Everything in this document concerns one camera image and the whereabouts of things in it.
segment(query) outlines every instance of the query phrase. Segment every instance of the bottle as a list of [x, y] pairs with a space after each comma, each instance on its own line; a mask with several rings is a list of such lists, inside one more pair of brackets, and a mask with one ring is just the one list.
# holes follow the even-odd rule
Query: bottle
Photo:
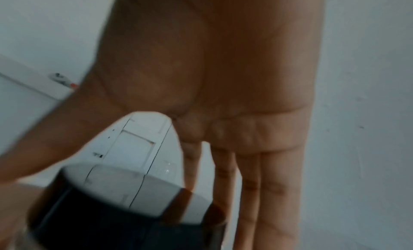
[[190, 191], [103, 165], [60, 170], [8, 250], [219, 250], [223, 211]]

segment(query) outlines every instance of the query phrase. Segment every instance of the skin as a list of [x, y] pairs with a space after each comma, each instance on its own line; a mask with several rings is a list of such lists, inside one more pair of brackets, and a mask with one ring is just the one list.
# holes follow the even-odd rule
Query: skin
[[71, 156], [128, 113], [158, 111], [179, 135], [187, 188], [202, 141], [226, 213], [240, 170], [234, 249], [292, 250], [323, 1], [116, 0], [85, 81], [0, 158], [0, 182]]

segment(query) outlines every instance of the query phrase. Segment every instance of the black bottle cap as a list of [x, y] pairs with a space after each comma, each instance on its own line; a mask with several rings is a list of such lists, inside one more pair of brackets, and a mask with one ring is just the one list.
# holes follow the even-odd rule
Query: black bottle cap
[[63, 168], [28, 215], [47, 250], [218, 250], [225, 226], [199, 195], [103, 165]]

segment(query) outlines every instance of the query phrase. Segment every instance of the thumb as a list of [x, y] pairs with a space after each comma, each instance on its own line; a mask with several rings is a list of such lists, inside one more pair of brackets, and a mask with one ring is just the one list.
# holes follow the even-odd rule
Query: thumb
[[32, 175], [76, 153], [89, 140], [128, 114], [96, 75], [44, 117], [0, 157], [0, 184]]

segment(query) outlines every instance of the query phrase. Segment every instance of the palm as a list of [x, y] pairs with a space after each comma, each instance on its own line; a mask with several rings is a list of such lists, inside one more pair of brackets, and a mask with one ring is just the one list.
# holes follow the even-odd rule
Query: palm
[[[195, 184], [202, 141], [211, 144], [214, 199], [226, 211], [234, 170], [240, 169], [235, 247], [290, 249], [318, 57], [320, 3], [117, 0], [82, 87], [3, 157], [2, 168], [11, 176], [37, 171], [71, 155], [125, 113], [162, 112], [179, 135], [188, 188]], [[64, 145], [44, 129], [66, 136]], [[31, 167], [11, 167], [26, 160], [17, 155], [40, 136], [45, 149], [58, 147], [58, 153], [54, 149], [44, 158], [39, 152], [31, 156]]]

